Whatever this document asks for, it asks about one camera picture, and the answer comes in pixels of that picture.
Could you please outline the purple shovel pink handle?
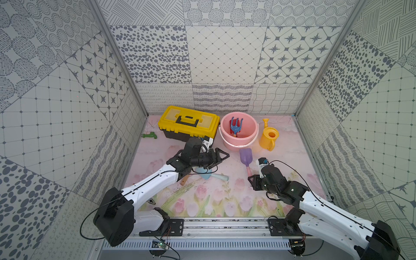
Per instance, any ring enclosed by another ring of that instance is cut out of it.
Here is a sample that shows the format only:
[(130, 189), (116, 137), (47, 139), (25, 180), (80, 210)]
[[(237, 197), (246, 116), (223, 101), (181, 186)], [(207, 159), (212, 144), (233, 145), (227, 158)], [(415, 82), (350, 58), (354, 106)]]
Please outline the purple shovel pink handle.
[(252, 162), (252, 150), (251, 148), (242, 148), (239, 150), (240, 161), (246, 166), (248, 177), (252, 176), (250, 164)]

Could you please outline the blue fork yellow handle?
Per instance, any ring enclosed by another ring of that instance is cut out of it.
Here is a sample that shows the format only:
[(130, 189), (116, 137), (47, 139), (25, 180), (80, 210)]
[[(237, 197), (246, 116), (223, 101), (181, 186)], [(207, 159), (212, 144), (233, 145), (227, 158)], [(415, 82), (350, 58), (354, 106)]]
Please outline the blue fork yellow handle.
[(240, 119), (240, 118), (235, 119), (234, 117), (232, 117), (230, 120), (230, 131), (234, 131), (238, 135), (238, 133), (242, 129), (243, 120), (244, 119)]

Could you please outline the pink plastic bucket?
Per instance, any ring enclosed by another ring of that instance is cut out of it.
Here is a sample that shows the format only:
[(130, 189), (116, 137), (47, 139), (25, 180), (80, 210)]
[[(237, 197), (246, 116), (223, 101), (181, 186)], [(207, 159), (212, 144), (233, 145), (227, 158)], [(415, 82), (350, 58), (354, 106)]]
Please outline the pink plastic bucket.
[(224, 146), (231, 151), (250, 148), (259, 135), (259, 124), (249, 114), (231, 112), (222, 117), (219, 133)]

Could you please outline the yellow watering can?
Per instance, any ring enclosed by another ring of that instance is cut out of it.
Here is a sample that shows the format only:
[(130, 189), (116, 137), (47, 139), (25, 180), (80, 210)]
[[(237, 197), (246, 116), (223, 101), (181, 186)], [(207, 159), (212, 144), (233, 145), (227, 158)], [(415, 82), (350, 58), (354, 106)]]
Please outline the yellow watering can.
[(280, 136), (277, 129), (269, 126), (269, 119), (263, 119), (264, 129), (259, 140), (261, 148), (273, 151), (276, 146), (276, 140)]

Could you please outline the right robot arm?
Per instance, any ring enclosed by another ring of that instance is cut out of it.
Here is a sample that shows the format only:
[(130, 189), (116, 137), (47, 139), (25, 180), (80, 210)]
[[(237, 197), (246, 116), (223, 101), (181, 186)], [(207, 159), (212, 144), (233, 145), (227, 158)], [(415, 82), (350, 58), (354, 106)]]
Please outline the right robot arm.
[(274, 195), (292, 208), (285, 217), (288, 230), (299, 230), (327, 242), (355, 260), (398, 260), (400, 248), (392, 228), (353, 215), (316, 195), (309, 186), (289, 181), (266, 158), (257, 161), (259, 173), (248, 178), (255, 191)]

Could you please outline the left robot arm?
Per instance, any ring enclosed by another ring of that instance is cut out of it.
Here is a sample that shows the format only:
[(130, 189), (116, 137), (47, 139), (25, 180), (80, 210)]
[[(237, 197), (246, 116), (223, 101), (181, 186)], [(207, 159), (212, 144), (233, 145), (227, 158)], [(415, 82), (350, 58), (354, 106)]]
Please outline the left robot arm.
[(195, 167), (208, 171), (229, 157), (220, 148), (207, 147), (201, 138), (191, 137), (184, 148), (154, 174), (122, 190), (115, 187), (108, 190), (97, 208), (93, 224), (112, 247), (134, 233), (162, 236), (168, 230), (168, 214), (160, 208), (139, 209), (164, 188), (181, 181)]

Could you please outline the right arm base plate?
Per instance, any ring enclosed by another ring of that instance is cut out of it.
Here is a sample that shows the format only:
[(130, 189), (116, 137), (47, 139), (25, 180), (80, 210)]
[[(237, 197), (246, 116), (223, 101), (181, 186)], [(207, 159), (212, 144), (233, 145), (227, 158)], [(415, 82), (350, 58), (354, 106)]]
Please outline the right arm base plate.
[(272, 237), (292, 236), (294, 234), (294, 232), (288, 228), (285, 219), (272, 217), (267, 219), (267, 223)]

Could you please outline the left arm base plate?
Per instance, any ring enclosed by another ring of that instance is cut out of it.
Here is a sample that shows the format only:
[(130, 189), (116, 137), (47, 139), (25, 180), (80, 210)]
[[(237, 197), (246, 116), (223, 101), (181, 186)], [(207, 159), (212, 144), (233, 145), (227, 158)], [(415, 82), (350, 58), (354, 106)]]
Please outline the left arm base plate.
[(180, 237), (183, 235), (184, 219), (166, 219), (163, 221), (161, 227), (156, 231), (143, 231), (139, 233), (140, 237), (163, 237), (173, 236)]

